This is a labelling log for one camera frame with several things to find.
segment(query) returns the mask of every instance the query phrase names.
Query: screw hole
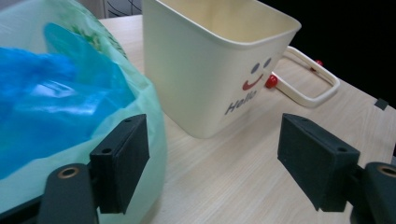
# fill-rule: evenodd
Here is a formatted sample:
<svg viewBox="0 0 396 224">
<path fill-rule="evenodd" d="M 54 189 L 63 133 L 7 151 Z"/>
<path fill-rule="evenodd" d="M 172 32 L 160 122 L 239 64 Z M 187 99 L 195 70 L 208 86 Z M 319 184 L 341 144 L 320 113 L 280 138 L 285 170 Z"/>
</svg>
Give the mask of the screw hole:
<svg viewBox="0 0 396 224">
<path fill-rule="evenodd" d="M 77 167 L 67 167 L 58 173 L 58 177 L 61 179 L 67 179 L 67 178 L 77 175 L 78 172 L 79 172 L 79 169 Z"/>
<path fill-rule="evenodd" d="M 393 167 L 388 167 L 388 166 L 379 166 L 378 167 L 379 172 L 381 172 L 384 175 L 389 175 L 392 177 L 396 177 L 396 169 Z"/>
<path fill-rule="evenodd" d="M 339 152 L 347 152 L 347 149 L 344 148 L 344 147 L 339 147 L 339 148 L 338 148 L 338 151 L 339 151 Z"/>
<path fill-rule="evenodd" d="M 111 152 L 111 148 L 105 148 L 105 149 L 102 150 L 103 154 L 108 154 L 110 152 Z"/>
</svg>

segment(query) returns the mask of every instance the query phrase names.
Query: white handle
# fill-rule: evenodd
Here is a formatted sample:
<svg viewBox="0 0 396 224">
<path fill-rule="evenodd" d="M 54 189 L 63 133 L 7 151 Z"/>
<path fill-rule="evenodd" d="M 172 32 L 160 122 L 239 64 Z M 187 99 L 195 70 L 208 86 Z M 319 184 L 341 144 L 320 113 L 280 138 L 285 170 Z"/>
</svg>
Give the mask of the white handle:
<svg viewBox="0 0 396 224">
<path fill-rule="evenodd" d="M 327 101 L 328 99 L 330 99 L 333 95 L 335 95 L 338 87 L 340 86 L 340 80 L 335 75 L 333 75 L 331 72 L 323 68 L 323 66 L 314 62 L 312 59 L 308 58 L 306 55 L 304 55 L 302 52 L 300 52 L 294 47 L 288 46 L 286 51 L 297 56 L 299 59 L 303 60 L 305 63 L 310 65 L 320 74 L 320 77 L 322 77 L 327 82 L 329 82 L 332 85 L 332 87 L 329 90 L 323 92 L 318 97 L 310 98 L 303 95 L 296 89 L 294 89 L 289 83 L 287 83 L 285 80 L 283 80 L 281 77 L 279 77 L 277 74 L 273 72 L 273 75 L 276 76 L 278 79 L 278 82 L 276 84 L 277 89 L 285 93 L 287 96 L 289 96 L 289 98 L 291 98 L 297 104 L 303 105 L 305 107 L 316 107 L 322 104 L 323 102 Z"/>
</svg>

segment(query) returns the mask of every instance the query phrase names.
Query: translucent bag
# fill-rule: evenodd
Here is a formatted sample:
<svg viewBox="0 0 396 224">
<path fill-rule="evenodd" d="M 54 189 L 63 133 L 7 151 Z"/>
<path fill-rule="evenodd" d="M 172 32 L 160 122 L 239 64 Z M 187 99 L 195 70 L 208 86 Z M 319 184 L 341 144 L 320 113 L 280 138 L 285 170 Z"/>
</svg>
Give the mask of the translucent bag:
<svg viewBox="0 0 396 224">
<path fill-rule="evenodd" d="M 145 76 L 128 61 L 117 40 L 80 3 L 73 0 L 26 0 L 0 11 L 0 47 L 46 53 L 43 29 L 49 22 L 83 36 L 95 49 L 117 64 L 134 101 L 107 116 L 92 138 L 51 156 L 30 161 L 0 180 L 0 213 L 43 193 L 47 176 L 54 169 L 73 162 L 88 163 L 89 153 L 123 119 L 146 114 L 150 159 L 123 214 L 99 214 L 101 223 L 139 223 L 161 194 L 167 150 L 163 112 L 157 93 Z M 0 136 L 0 144 L 5 141 Z"/>
</svg>

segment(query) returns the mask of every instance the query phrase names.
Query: table surface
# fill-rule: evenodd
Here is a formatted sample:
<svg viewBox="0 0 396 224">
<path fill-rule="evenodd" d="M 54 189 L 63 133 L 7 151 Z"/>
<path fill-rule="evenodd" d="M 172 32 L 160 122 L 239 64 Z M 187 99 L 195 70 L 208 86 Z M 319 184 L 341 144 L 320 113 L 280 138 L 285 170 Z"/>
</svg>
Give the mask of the table surface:
<svg viewBox="0 0 396 224">
<path fill-rule="evenodd" d="M 144 70 L 142 16 L 100 20 Z M 275 72 L 308 96 L 330 86 L 303 63 L 282 58 Z M 396 111 L 341 80 L 316 108 L 297 105 L 277 89 L 263 89 L 242 118 L 210 139 L 187 135 L 164 114 L 168 163 L 163 193 L 142 223 L 350 223 L 344 213 L 316 211 L 277 159 L 283 113 L 311 119 L 361 152 L 359 165 L 391 162 Z"/>
</svg>

